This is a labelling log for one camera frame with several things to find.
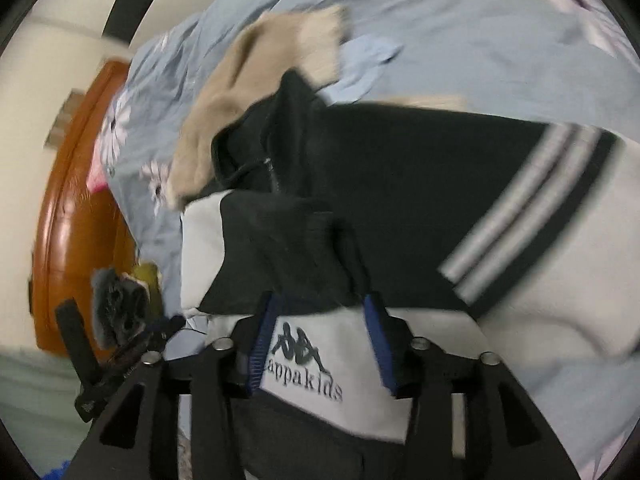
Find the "dark grey folded garment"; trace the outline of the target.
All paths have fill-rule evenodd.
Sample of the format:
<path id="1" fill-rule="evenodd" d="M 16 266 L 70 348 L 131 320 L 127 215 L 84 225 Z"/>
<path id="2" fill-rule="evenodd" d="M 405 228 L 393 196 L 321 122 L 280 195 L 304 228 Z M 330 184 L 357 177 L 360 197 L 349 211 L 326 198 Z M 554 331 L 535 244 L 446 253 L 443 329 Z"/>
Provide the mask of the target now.
<path id="1" fill-rule="evenodd" d="M 101 350 L 126 344 L 144 324 L 148 295 L 145 288 L 113 268 L 95 270 L 91 278 L 91 324 Z"/>

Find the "olive yellow garment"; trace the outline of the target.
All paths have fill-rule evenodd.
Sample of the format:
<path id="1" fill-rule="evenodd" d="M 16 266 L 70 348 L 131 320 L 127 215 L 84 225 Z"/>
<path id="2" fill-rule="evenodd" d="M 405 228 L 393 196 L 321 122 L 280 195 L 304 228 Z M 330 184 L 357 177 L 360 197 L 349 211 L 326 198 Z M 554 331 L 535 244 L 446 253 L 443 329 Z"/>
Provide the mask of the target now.
<path id="1" fill-rule="evenodd" d="M 138 262 L 132 268 L 131 276 L 148 291 L 149 307 L 146 308 L 148 318 L 160 318 L 164 313 L 164 306 L 157 265 L 152 262 Z"/>

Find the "black and white fleece jacket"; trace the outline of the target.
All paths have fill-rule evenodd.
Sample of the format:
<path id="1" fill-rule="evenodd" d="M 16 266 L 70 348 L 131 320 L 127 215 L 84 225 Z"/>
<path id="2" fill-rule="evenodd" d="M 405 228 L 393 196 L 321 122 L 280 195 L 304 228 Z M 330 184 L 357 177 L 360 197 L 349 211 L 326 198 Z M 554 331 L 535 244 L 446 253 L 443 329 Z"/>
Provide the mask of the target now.
<path id="1" fill-rule="evenodd" d="M 209 342 L 281 300 L 233 404 L 273 479 L 405 479 L 411 412 L 363 299 L 455 356 L 494 352 L 578 472 L 639 453 L 639 147 L 593 126 L 322 101 L 299 74 L 213 140 L 182 215 Z"/>

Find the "blue floral duvet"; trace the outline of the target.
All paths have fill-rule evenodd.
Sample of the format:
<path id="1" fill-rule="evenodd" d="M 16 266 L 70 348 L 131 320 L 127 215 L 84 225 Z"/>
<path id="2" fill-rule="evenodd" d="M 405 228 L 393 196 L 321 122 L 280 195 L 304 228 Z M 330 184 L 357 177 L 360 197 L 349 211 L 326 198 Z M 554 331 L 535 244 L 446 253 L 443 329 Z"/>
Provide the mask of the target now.
<path id="1" fill-rule="evenodd" d="M 140 254 L 160 270 L 166 313 L 186 319 L 166 361 L 195 356 L 209 342 L 206 318 L 182 305 L 182 215 L 217 173 L 214 166 L 181 209 L 168 207 L 180 128 L 245 27 L 265 12 L 334 4 L 347 10 L 344 42 L 375 35 L 404 45 L 360 101 L 335 104 L 593 126 L 639 146 L 639 61 L 600 0 L 216 0 L 138 51 L 96 147 Z"/>

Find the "orange wooden headboard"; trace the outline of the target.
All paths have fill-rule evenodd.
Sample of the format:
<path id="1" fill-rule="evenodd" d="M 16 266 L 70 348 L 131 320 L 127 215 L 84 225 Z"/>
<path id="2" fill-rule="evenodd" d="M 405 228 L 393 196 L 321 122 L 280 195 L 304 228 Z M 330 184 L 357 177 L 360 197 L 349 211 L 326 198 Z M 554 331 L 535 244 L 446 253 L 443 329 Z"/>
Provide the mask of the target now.
<path id="1" fill-rule="evenodd" d="M 134 240 L 110 191 L 89 193 L 86 179 L 94 141 L 108 106 L 124 84 L 129 64 L 107 61 L 67 128 L 44 192 L 32 252 L 30 310 L 39 349 L 65 356 L 55 308 L 77 302 L 91 330 L 91 277 L 95 270 L 134 267 Z"/>

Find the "beige knit sweater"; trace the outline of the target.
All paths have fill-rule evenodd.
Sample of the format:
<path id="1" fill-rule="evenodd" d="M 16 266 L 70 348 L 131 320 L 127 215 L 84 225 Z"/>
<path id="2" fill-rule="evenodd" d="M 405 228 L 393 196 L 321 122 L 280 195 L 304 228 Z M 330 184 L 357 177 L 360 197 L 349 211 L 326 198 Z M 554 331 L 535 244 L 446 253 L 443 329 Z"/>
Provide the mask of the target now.
<path id="1" fill-rule="evenodd" d="M 166 182 L 168 207 L 179 210 L 215 175 L 210 144 L 253 104 L 268 98 L 288 70 L 311 88 L 340 78 L 340 47 L 348 33 L 340 4 L 304 12 L 265 12 L 232 41 L 184 120 Z"/>

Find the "pink plush pillow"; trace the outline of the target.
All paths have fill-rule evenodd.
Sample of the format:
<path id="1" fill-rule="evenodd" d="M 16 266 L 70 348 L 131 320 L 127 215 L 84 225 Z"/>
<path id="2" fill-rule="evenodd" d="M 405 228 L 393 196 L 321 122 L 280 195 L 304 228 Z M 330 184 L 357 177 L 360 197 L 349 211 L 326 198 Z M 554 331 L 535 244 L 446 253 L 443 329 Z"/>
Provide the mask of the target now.
<path id="1" fill-rule="evenodd" d="M 99 193 L 108 188 L 107 178 L 103 172 L 92 172 L 88 174 L 86 187 L 90 194 Z"/>

